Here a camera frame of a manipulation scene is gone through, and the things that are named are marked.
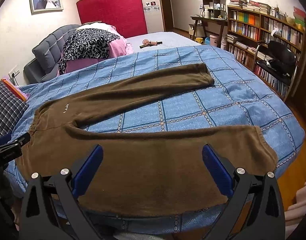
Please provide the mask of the person's hand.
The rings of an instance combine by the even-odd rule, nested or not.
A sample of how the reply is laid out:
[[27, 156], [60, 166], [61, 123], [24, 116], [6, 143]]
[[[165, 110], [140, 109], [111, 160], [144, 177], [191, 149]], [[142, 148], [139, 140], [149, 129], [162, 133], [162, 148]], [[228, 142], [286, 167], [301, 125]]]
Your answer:
[[306, 215], [306, 182], [304, 186], [296, 192], [296, 203], [289, 206], [285, 211], [286, 230], [285, 239], [294, 232]]

